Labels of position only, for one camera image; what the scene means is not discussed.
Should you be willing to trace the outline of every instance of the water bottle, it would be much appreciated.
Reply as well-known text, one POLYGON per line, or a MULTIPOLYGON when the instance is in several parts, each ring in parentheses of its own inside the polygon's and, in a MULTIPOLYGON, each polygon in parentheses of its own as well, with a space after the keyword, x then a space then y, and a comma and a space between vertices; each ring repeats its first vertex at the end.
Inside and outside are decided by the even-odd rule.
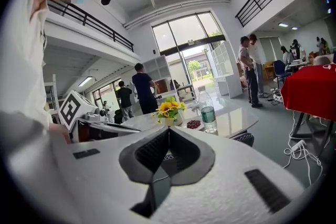
POLYGON ((201 111, 202 121, 206 133, 214 134, 217 131, 216 115, 214 104, 210 95, 205 91, 205 86, 198 87, 198 103, 201 111))

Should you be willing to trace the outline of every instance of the black pants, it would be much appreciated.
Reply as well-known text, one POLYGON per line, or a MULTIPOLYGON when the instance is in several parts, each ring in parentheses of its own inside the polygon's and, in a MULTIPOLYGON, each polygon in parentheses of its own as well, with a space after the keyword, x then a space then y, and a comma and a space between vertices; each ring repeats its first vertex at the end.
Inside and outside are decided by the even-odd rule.
POLYGON ((158 103, 154 97, 150 99, 139 100, 139 103, 142 110, 142 114, 144 115, 153 113, 158 109, 158 103))
POLYGON ((248 90, 248 100, 252 104, 257 104, 258 100, 258 82, 255 71, 244 69, 244 75, 247 81, 247 90, 248 90))

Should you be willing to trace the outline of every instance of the red tablecloth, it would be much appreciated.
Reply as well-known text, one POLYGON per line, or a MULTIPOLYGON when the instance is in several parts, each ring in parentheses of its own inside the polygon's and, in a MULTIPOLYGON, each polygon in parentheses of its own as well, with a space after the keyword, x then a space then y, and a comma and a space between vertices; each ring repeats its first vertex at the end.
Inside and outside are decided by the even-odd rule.
POLYGON ((336 65, 303 67, 281 89, 286 108, 336 121, 336 65))

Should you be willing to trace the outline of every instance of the ceiling light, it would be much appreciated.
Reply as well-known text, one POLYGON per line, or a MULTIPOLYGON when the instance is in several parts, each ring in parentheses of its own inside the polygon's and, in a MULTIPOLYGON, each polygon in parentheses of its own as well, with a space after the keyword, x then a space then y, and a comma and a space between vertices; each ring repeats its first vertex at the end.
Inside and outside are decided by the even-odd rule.
POLYGON ((288 27, 288 25, 283 24, 283 23, 280 23, 279 26, 282 26, 282 27, 288 27))
POLYGON ((79 86, 83 87, 85 83, 87 83, 92 77, 87 77, 79 86))

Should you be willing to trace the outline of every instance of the man in black shirt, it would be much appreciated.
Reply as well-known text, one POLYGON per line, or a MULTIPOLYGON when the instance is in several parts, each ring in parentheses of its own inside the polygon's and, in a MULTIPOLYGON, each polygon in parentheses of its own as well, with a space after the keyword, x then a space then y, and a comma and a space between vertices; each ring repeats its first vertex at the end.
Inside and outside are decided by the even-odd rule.
POLYGON ((130 100, 130 95, 132 93, 132 90, 125 88, 125 83, 123 81, 119 81, 118 84, 119 84, 120 89, 116 91, 116 95, 117 95, 117 98, 121 99, 121 111, 126 121, 129 118, 134 117, 134 114, 132 111, 132 104, 130 100))
POLYGON ((138 99, 142 113, 149 114, 155 112, 158 107, 158 103, 151 92, 151 87, 155 88, 155 83, 146 73, 143 73, 143 65, 137 63, 135 65, 137 73, 132 77, 132 81, 138 92, 138 99))

